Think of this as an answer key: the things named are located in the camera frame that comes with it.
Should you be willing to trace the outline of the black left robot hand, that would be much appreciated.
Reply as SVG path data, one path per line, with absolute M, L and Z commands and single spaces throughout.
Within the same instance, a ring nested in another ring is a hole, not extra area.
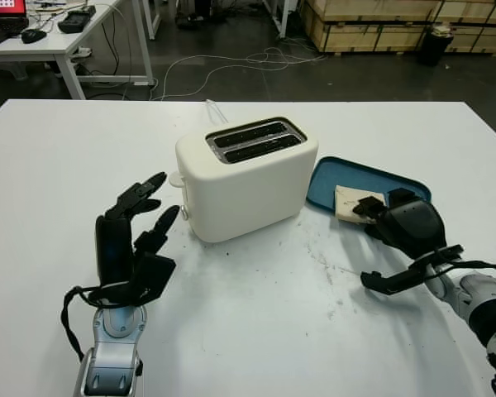
M 167 233 L 178 217 L 180 206 L 174 205 L 162 213 L 149 231 L 132 239 L 131 221 L 141 213 L 160 207 L 161 201 L 152 195 L 167 179 L 159 172 L 144 182 L 136 182 L 117 197 L 116 203 L 95 222 L 97 267 L 102 287 L 131 279 L 138 260 L 145 254 L 155 254 L 167 242 Z

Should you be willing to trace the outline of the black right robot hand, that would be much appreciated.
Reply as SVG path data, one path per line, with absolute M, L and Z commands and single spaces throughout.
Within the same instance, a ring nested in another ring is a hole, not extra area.
M 446 229 L 440 214 L 411 190 L 389 191 L 388 205 L 373 196 L 361 198 L 353 213 L 373 221 L 365 227 L 369 236 L 411 259 L 446 247 Z

